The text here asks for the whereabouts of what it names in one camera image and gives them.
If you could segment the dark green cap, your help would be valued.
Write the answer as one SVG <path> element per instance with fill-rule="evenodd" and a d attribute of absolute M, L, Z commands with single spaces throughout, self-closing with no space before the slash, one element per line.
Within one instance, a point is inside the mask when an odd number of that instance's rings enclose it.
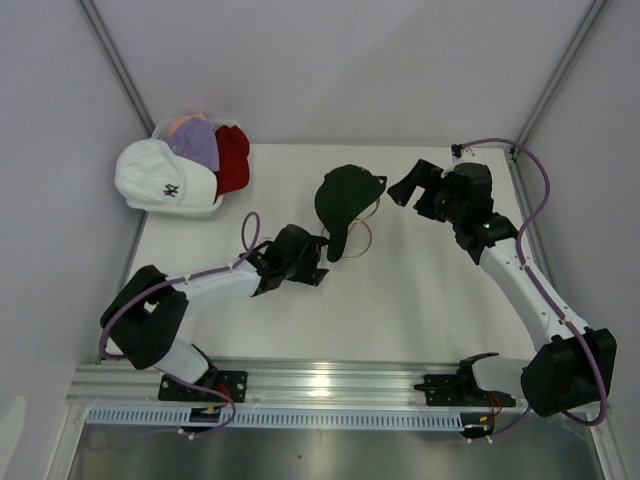
<path fill-rule="evenodd" d="M 328 172 L 314 198 L 314 207 L 329 235 L 327 260 L 338 262 L 344 253 L 351 223 L 386 189 L 387 177 L 347 164 Z"/>

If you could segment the white NY cap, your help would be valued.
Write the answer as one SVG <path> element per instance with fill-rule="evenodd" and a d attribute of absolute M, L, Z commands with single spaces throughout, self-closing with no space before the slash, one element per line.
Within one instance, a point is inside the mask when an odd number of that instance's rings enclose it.
<path fill-rule="evenodd" d="M 147 212 L 206 216 L 221 204 L 214 172 L 176 155 L 159 139 L 126 147 L 114 183 L 130 207 Z"/>

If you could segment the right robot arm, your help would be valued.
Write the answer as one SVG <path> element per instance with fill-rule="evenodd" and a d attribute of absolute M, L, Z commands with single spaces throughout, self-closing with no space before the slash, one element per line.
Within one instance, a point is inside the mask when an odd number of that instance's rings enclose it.
<path fill-rule="evenodd" d="M 457 395 L 477 404 L 491 392 L 519 397 L 535 413 L 570 415 L 572 409 L 599 402 L 601 421 L 608 408 L 617 343 L 606 329 L 595 330 L 562 300 L 522 247 L 512 222 L 494 208 L 489 168 L 462 162 L 444 170 L 419 160 L 387 193 L 414 205 L 430 220 L 451 225 L 457 244 L 500 288 L 523 322 L 534 345 L 529 360 L 489 353 L 459 364 Z"/>

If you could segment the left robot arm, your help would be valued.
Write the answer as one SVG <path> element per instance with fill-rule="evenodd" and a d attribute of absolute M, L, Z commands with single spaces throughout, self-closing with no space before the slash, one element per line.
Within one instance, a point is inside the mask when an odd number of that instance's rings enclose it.
<path fill-rule="evenodd" d="M 224 267 L 169 276 L 147 265 L 103 313 L 100 345 L 113 342 L 135 369 L 157 369 L 180 382 L 192 399 L 205 400 L 215 391 L 217 368 L 199 348 L 179 338 L 184 318 L 222 301 L 265 294 L 285 281 L 319 286 L 328 273 L 318 266 L 328 243 L 289 224 L 274 240 Z"/>

